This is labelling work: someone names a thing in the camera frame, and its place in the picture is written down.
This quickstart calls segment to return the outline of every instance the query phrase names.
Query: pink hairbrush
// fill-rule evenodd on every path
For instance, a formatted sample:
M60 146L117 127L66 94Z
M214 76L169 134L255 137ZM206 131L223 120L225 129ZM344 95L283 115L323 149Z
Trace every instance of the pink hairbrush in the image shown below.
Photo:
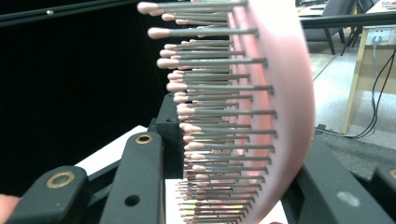
M310 62L293 3L138 5L143 14L198 26L148 30L151 38L197 37L166 45L157 62L176 69L167 89L175 92L184 131L186 179L179 188L185 200L181 209L193 206L188 223L259 223L303 164L315 109Z

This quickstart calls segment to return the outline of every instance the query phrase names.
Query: office chair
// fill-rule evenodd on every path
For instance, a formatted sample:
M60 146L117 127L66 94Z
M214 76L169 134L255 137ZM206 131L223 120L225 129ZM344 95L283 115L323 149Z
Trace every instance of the office chair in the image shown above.
M323 8L320 16L339 16L351 14L355 6L355 0L329 0ZM332 36L339 34L341 42L345 44L344 31L340 28L319 28L319 29L304 29L305 38L307 41L318 41L329 43L332 55L335 54L334 44L332 43Z
M358 13L366 13L370 8L372 8L379 0L356 0L356 7ZM341 56L344 55L347 47L352 45L352 48L355 46L356 41L358 40L359 35L361 34L363 28L360 27L351 27L351 32L347 41L344 45L343 51L341 52Z

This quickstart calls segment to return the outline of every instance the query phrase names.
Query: black metal bracket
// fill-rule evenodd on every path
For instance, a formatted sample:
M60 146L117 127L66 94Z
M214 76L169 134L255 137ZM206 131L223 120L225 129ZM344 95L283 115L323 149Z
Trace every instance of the black metal bracket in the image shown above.
M396 179L390 184L396 186ZM394 223L320 136L315 137L304 166L283 196L282 204L290 224Z

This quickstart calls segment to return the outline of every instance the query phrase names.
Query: dark background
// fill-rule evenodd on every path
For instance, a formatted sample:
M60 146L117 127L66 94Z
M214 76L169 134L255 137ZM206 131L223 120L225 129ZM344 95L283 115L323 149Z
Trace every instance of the dark background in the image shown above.
M0 15L78 1L0 1ZM147 38L136 4L0 28L0 193L22 195L50 169L73 165L156 118L171 40Z

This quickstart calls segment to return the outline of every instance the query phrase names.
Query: black cable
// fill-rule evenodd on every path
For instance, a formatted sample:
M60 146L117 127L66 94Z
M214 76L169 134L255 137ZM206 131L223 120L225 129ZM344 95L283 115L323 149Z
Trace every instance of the black cable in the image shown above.
M342 137L349 138L349 139L359 139L359 138L362 138L362 137L366 136L370 131L372 131L373 128L374 128L374 126L376 125L376 121L377 121L377 112L378 112L378 108L379 108L379 103L380 103L380 101L381 101L382 93L383 93L383 91L384 91L384 89L385 89L385 86L386 86L386 84L387 84L387 82L388 82L388 79L389 79L389 75L390 75L390 71L391 71L392 66L393 66L393 61L394 61L395 54L396 54L396 46L394 47L393 53L390 55L388 61L387 61L387 62L385 63L385 65L382 67L381 71L379 72L378 76L377 76L376 79L375 79L375 84L374 84L374 86L373 86L372 92L375 91L376 82L379 80L379 77L381 76L382 72L385 70L385 68L387 67L387 65L390 63L387 76L386 76L386 78L385 78L385 80L384 80L384 85L382 86L381 92L380 92L380 94L379 94L379 96L378 96L378 102L375 104L375 106L374 106L374 108L373 108L373 118L372 118L370 124L367 126L367 128L366 128L363 132L361 132L361 133L359 133L359 134L356 134L356 135L343 135L343 134L340 134L340 133L329 132L329 131L321 130L321 129L318 129L318 128L316 128L316 130L319 131L319 132L334 134L334 135L342 136Z
M384 67L381 69L380 73L378 74L378 76L375 79L375 84L376 84L376 82L379 80L379 77L381 76L382 72L387 67L388 63L390 62L389 70L388 70L387 76L384 80L384 85L382 86L382 89L378 96L378 101L376 104L375 104L375 102L372 101L372 103L374 103L374 105L375 105L375 109L374 109L373 118L372 118L370 124L367 126L367 128L363 132L361 132L355 136L348 136L347 138L351 138L351 139L362 138L362 137L366 136L368 133L370 133L373 130L374 126L376 125L376 122L378 120L377 113L378 113L379 103L381 101L382 93L384 92L385 86L387 85L387 82L389 79L390 71L391 71L391 68L392 68L393 62L394 62L395 53L396 53L396 46L395 46L395 49L393 50L392 55L389 57L387 63L384 65ZM372 93L375 92L375 84L373 86Z

